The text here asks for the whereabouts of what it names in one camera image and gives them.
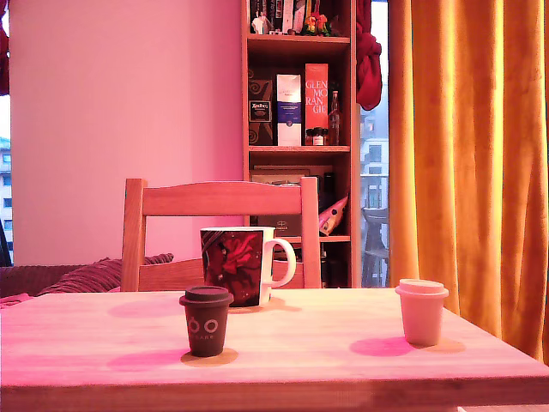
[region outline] mug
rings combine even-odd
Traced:
[[[286,285],[296,268],[295,252],[274,227],[205,227],[200,231],[204,284],[221,286],[234,296],[231,306],[259,306],[270,299],[271,288]],[[286,274],[273,281],[273,248],[287,255]]]

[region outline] cup lid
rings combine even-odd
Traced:
[[[440,294],[444,291],[444,285],[421,279],[401,279],[399,289],[413,294]]]
[[[185,290],[185,295],[179,298],[179,304],[230,304],[233,300],[234,297],[225,288],[219,286],[196,286]]]

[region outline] paper cup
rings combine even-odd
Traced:
[[[448,289],[439,282],[401,279],[395,291],[401,296],[406,340],[413,345],[436,345],[440,341],[443,303]]]
[[[179,304],[185,306],[190,354],[216,356],[223,352],[226,319],[232,294],[225,288],[200,286],[185,291]]]

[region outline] white paper cup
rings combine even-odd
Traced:
[[[401,296],[406,340],[412,345],[436,345],[440,341],[443,303],[448,289],[439,282],[401,279],[395,291]]]

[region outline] dark paper cup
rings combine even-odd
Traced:
[[[223,352],[226,318],[233,297],[225,288],[200,286],[185,291],[179,304],[185,306],[190,353],[216,356]]]

